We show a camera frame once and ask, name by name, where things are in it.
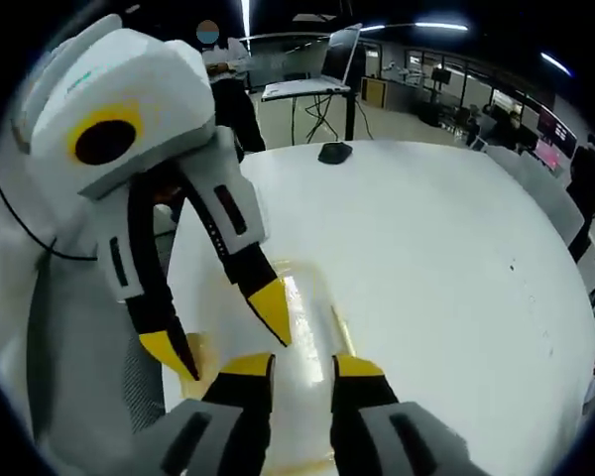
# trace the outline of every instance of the table surface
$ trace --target table surface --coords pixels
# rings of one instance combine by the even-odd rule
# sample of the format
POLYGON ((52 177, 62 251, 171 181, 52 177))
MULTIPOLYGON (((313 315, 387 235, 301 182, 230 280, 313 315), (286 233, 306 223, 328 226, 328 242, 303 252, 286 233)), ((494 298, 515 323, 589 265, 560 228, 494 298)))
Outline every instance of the table surface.
MULTIPOLYGON (((549 467, 573 437, 595 355, 590 303, 555 229, 482 153, 349 144, 353 154, 340 166, 319 163, 317 144, 245 158, 267 257, 316 270, 357 355, 384 369, 400 401, 417 402, 460 435, 480 468, 529 476, 549 467)), ((283 352, 245 315, 188 204, 169 282, 185 331, 222 333, 214 336, 221 364, 242 353, 283 352)), ((305 399, 321 398, 307 388, 328 378, 326 345, 333 352, 337 344, 313 344, 328 331, 313 319, 306 332, 298 324, 294 357, 303 372, 294 390, 303 384, 305 399), (312 380, 318 365, 326 371, 312 380)), ((167 368, 164 389, 169 410, 180 385, 167 368)), ((311 423, 316 441, 325 428, 302 413, 302 431, 311 423)), ((314 444, 322 451, 320 440, 314 444)))

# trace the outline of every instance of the black circle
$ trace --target black circle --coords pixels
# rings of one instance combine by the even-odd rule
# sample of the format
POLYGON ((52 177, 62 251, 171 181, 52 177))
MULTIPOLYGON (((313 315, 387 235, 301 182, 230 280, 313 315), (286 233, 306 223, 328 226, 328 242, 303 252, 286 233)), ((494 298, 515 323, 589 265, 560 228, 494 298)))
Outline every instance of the black circle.
POLYGON ((75 144, 77 158, 90 166, 108 164, 135 142, 137 131, 126 121, 102 121, 86 129, 75 144))

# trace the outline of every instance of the floor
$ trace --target floor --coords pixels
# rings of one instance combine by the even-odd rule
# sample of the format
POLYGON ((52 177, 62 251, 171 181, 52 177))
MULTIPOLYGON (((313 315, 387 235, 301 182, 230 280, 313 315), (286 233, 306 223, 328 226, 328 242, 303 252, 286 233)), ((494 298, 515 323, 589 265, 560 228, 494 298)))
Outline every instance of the floor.
MULTIPOLYGON (((291 140, 291 107, 290 99, 273 102, 261 102, 261 93, 251 96, 258 123, 268 149, 277 149, 292 144, 291 140)), ((305 109, 313 104, 314 97, 302 97, 297 100, 295 138, 296 144, 306 144, 306 136, 315 125, 315 118, 310 117, 305 109)), ((432 144, 460 146, 454 135, 440 128, 424 124, 413 114, 387 111, 369 106, 360 101, 366 114, 368 127, 375 139, 396 141, 427 142, 432 144)), ((313 135, 312 142, 330 142, 335 140, 335 132, 343 139, 345 126, 346 103, 340 96, 333 97, 326 120, 331 128, 322 125, 313 135)), ((366 131, 366 123, 360 108, 356 108, 355 139, 370 139, 366 131)))

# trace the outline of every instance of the white robot head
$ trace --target white robot head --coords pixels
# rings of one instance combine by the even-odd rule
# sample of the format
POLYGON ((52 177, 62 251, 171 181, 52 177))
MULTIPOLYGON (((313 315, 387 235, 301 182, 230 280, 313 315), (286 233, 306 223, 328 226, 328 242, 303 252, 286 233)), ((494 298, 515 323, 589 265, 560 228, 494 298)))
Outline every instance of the white robot head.
POLYGON ((61 180, 64 192, 96 200, 131 175, 204 145, 214 129, 200 53, 117 29, 53 88, 33 127, 30 166, 42 188, 61 180))

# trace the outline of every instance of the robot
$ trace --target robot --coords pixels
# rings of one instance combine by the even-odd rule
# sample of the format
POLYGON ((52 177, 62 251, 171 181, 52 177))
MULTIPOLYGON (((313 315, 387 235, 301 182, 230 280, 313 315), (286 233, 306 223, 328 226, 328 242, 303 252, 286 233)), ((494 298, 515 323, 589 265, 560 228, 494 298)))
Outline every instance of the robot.
MULTIPOLYGON (((31 155, 32 176, 41 188, 61 182, 89 201, 97 261, 148 352, 199 379, 153 238, 153 194, 164 185, 184 191, 231 283, 280 342, 291 344, 284 285, 260 248, 256 194, 240 174, 231 131, 214 124, 197 51, 124 29, 110 15, 51 52, 28 84, 13 132, 31 155)), ((135 434, 132 454, 107 474, 260 474, 274 359, 263 353, 230 361, 202 401, 184 401, 135 434)), ((335 355, 331 365, 330 440, 339 474, 483 474, 466 456, 453 457, 414 404, 399 403, 375 364, 335 355)))
POLYGON ((89 201, 97 261, 145 348, 199 379, 153 239, 153 196, 164 185, 183 190, 230 282, 291 344, 284 285, 260 248, 256 194, 240 174, 231 131, 215 126, 200 53, 109 15, 55 49, 30 83, 14 133, 32 176, 41 189, 61 182, 89 201))

